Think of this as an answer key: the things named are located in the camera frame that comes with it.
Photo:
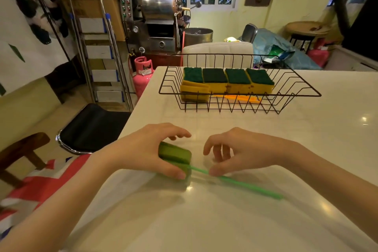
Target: metal drum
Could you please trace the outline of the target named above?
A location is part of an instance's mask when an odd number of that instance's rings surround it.
[[[190,46],[201,43],[211,43],[213,30],[208,28],[185,28],[185,44]]]
[[[145,20],[173,21],[176,12],[176,0],[142,0],[142,14]]]

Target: coffee roaster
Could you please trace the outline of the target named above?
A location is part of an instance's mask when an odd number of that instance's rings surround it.
[[[182,0],[120,0],[120,10],[130,53],[181,50],[182,30],[190,23]]]

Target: hand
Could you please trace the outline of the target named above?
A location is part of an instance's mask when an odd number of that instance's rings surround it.
[[[280,137],[233,128],[210,136],[203,154],[208,155],[213,148],[217,164],[211,167],[209,174],[220,176],[233,171],[282,165],[298,146],[300,144]]]
[[[172,178],[185,179],[186,175],[181,169],[158,156],[160,142],[167,137],[175,140],[176,136],[182,138],[192,135],[186,129],[171,123],[147,125],[105,146],[96,154],[104,154],[101,158],[106,159],[113,170],[148,170]]]

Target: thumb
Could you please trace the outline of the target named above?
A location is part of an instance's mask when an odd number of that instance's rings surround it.
[[[176,179],[185,179],[186,174],[179,169],[177,166],[170,164],[169,162],[166,162],[162,159],[158,159],[157,165],[156,165],[156,172],[164,174],[167,177],[170,178],[176,178]]]
[[[210,170],[209,174],[211,176],[222,176],[226,173],[243,170],[245,167],[243,166],[243,162],[241,159],[236,155],[232,158],[220,162],[218,164],[214,164]]]

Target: pink gas cylinder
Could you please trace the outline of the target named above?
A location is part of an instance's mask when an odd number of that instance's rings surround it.
[[[307,55],[321,68],[325,66],[330,55],[328,48],[325,45],[327,45],[325,43],[325,38],[319,38],[314,45],[314,49],[307,53]]]
[[[145,56],[135,58],[134,62],[136,75],[133,77],[133,82],[139,100],[154,73],[154,68],[152,68],[152,61],[147,60]]]

